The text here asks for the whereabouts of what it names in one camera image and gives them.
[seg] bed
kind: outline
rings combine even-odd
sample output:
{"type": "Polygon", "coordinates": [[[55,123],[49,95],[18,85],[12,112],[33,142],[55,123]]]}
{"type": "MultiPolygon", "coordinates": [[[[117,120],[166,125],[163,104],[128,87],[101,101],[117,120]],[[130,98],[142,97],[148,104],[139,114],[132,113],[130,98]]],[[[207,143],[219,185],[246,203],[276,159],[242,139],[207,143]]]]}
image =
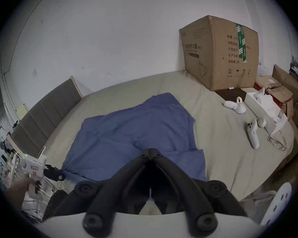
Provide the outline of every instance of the bed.
{"type": "MultiPolygon", "coordinates": [[[[254,150],[246,133],[247,123],[256,118],[252,111],[247,107],[239,115],[225,108],[219,95],[186,71],[177,71],[125,82],[77,98],[77,104],[46,139],[46,163],[61,168],[84,119],[134,107],[153,95],[167,92],[195,119],[195,143],[204,151],[207,179],[224,182],[237,200],[257,189],[292,151],[294,133],[288,122],[274,134],[286,151],[272,145],[267,140],[268,133],[260,128],[257,130],[260,148],[254,150]]],[[[60,182],[60,187],[69,192],[74,184],[65,180],[60,182]]]]}

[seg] hand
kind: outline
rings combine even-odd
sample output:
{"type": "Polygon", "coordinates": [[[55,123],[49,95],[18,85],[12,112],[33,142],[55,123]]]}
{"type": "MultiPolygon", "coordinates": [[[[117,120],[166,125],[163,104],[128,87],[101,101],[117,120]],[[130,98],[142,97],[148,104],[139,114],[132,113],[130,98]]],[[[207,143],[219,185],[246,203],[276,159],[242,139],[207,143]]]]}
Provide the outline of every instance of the hand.
{"type": "Polygon", "coordinates": [[[28,174],[21,175],[20,179],[5,191],[8,201],[16,208],[21,208],[25,193],[28,191],[30,184],[38,187],[35,181],[29,178],[28,174]]]}

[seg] blue cloth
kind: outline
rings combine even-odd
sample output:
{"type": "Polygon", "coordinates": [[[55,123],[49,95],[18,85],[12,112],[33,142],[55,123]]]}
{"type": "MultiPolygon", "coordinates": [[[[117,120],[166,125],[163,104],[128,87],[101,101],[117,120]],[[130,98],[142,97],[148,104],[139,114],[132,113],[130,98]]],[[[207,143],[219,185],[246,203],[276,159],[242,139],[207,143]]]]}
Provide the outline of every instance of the blue cloth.
{"type": "Polygon", "coordinates": [[[66,179],[111,178],[144,149],[156,148],[191,178],[204,180],[203,150],[197,150],[194,119],[170,93],[143,104],[84,120],[62,165],[66,179]]]}

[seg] gray headboard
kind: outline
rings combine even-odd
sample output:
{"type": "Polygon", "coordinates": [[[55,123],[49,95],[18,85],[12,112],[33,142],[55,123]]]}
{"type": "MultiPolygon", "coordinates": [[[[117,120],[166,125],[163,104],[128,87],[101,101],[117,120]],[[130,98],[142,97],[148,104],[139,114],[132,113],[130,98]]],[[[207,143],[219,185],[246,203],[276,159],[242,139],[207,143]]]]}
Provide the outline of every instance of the gray headboard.
{"type": "Polygon", "coordinates": [[[11,134],[12,141],[24,154],[38,157],[54,129],[81,99],[71,77],[29,110],[11,134]]]}

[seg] white wall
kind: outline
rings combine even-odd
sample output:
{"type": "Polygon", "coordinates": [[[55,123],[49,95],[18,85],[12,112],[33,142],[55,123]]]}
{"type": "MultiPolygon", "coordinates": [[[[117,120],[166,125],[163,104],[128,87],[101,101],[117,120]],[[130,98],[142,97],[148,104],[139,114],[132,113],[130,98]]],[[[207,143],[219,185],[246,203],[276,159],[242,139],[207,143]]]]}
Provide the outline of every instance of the white wall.
{"type": "Polygon", "coordinates": [[[291,53],[298,60],[298,34],[274,0],[39,1],[25,0],[1,34],[0,73],[10,68],[5,77],[11,106],[30,109],[71,75],[88,94],[182,70],[179,29],[205,15],[257,31],[268,74],[274,64],[289,70],[291,53]]]}

